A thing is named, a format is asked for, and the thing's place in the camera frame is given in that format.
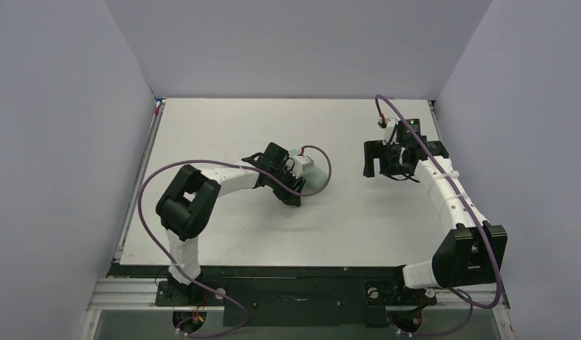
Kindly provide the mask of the mint green umbrella case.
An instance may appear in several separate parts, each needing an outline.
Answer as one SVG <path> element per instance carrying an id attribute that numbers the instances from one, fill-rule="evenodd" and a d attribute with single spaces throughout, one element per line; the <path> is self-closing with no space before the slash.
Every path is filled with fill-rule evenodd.
<path id="1" fill-rule="evenodd" d="M 289 160 L 286 163 L 286 166 L 290 170 L 291 173 L 291 156 L 301 154 L 299 150 L 292 149 L 289 151 Z M 328 174 L 326 174 L 321 168 L 319 168 L 316 163 L 315 165 L 307 171 L 307 173 L 299 178 L 305 181 L 304 187 L 307 188 L 308 193 L 314 194 L 319 193 L 325 187 L 326 182 L 328 181 Z"/>

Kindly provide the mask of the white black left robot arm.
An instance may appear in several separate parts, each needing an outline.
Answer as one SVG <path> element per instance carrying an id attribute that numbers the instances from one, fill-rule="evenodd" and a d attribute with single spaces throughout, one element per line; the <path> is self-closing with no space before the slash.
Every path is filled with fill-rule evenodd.
<path id="1" fill-rule="evenodd" d="M 313 164 L 300 152 L 291 153 L 272 142 L 264 152 L 231 165 L 218 163 L 210 169 L 182 166 L 156 206 L 172 257 L 165 295 L 192 305 L 202 300 L 202 289 L 193 284 L 201 275 L 198 240 L 219 197 L 269 187 L 283 204 L 298 207 L 307 182 L 304 173 Z"/>

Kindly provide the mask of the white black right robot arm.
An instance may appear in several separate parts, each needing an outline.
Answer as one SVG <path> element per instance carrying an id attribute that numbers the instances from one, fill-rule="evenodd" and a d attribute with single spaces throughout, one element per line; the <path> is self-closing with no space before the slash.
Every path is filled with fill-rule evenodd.
<path id="1" fill-rule="evenodd" d="M 444 228 L 445 237 L 428 261 L 406 265 L 403 281 L 407 288 L 457 288 L 494 283 L 491 302 L 475 302 L 463 293 L 459 298 L 479 308 L 496 306 L 502 294 L 497 277 L 507 245 L 503 226 L 492 225 L 475 207 L 461 185 L 459 173 L 452 166 L 449 152 L 438 140 L 429 141 L 420 132 L 420 121 L 403 123 L 380 118 L 384 129 L 381 140 L 364 143 L 363 175 L 375 175 L 374 161 L 380 174 L 398 179 L 416 180 L 431 199 Z"/>

